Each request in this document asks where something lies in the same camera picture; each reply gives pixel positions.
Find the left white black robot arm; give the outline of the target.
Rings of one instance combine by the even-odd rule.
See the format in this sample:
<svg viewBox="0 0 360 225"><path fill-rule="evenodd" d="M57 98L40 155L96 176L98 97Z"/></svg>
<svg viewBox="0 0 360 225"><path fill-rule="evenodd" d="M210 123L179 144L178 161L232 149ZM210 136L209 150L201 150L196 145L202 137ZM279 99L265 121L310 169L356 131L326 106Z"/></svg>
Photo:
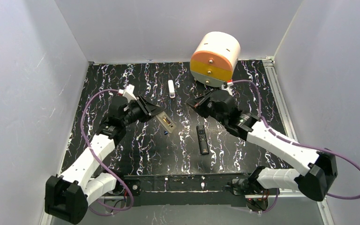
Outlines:
<svg viewBox="0 0 360 225"><path fill-rule="evenodd" d="M126 128L137 121L147 122L164 113L164 109L143 97L128 100L116 96L103 117L88 147L60 175L51 176L45 184L45 212L74 225L84 218L88 207L120 183L127 193L130 188L107 169L95 179L92 175L101 162L116 148Z"/></svg>

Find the white air conditioner remote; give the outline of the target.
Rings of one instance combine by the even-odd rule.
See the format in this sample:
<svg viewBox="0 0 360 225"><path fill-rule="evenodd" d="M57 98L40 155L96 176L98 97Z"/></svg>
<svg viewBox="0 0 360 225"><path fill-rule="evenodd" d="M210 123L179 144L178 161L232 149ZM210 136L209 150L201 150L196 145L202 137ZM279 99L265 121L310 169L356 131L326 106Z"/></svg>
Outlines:
<svg viewBox="0 0 360 225"><path fill-rule="evenodd" d="M172 134L175 131L176 124L165 112L160 112L155 118L169 134Z"/></svg>

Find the black tv remote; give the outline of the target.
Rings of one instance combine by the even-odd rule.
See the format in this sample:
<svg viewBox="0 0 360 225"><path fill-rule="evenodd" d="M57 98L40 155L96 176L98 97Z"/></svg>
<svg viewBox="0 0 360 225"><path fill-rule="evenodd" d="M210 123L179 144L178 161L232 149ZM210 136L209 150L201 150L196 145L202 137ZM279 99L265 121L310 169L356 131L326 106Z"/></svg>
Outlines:
<svg viewBox="0 0 360 225"><path fill-rule="evenodd" d="M200 154L208 155L210 151L207 143L207 136L204 126L196 126L196 131L197 131Z"/></svg>

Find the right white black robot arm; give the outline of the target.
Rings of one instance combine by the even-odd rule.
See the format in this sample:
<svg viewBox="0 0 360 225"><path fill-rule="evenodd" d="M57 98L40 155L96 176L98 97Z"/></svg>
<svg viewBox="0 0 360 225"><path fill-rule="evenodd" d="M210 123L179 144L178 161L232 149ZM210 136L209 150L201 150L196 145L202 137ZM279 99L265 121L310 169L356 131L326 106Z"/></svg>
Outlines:
<svg viewBox="0 0 360 225"><path fill-rule="evenodd" d="M303 147L268 126L264 119L238 109L235 99L225 90L209 91L186 103L199 116L214 118L231 135L266 149L292 166L291 169L260 166L249 176L249 187L290 189L317 202L324 200L338 174L334 155Z"/></svg>

